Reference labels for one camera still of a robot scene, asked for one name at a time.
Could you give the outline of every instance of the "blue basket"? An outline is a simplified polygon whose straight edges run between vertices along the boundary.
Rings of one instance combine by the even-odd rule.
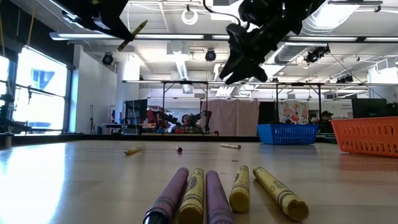
[[[267,144],[314,144],[318,125],[310,124],[261,124],[257,125],[260,140]]]

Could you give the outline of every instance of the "table surface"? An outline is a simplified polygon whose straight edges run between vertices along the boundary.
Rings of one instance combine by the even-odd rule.
[[[398,159],[345,154],[337,145],[76,141],[0,151],[0,223],[142,223],[180,167],[219,173],[229,195],[240,164],[262,165],[304,199],[304,223],[395,223]],[[124,150],[144,146],[125,156]],[[183,148],[181,155],[174,147]],[[250,173],[251,208],[235,223],[290,221]]]

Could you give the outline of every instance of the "orange basket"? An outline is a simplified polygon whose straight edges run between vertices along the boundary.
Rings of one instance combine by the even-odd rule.
[[[332,120],[343,152],[398,157],[398,116]]]

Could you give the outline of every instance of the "purple crayon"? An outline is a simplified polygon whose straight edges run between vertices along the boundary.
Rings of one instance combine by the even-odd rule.
[[[233,224],[234,218],[216,171],[206,174],[207,224]]]
[[[146,212],[143,224],[168,224],[172,222],[173,214],[184,191],[188,175],[189,170],[187,168],[179,168],[166,188],[163,189],[161,195]]]

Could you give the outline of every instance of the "plastic basket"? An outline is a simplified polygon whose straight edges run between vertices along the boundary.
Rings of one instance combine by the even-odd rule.
[[[257,125],[260,141],[267,144],[313,144],[318,125],[260,124]]]
[[[398,116],[332,120],[343,152],[398,157]]]

